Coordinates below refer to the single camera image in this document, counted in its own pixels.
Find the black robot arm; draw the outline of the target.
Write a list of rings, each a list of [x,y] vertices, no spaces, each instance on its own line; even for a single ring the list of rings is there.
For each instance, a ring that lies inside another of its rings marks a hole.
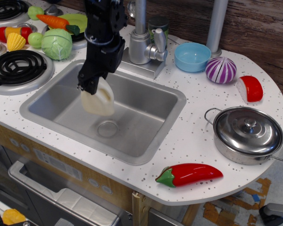
[[[106,78],[119,67],[125,49],[120,30],[127,26],[128,16],[122,0],[86,0],[86,60],[77,76],[78,88],[92,95],[100,78]]]

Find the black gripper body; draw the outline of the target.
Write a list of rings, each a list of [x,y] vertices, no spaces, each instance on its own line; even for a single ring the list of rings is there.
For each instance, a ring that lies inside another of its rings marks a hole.
[[[86,60],[78,73],[77,87],[92,95],[97,92],[99,79],[106,79],[119,67],[125,48],[123,37],[113,37],[107,45],[87,44]]]

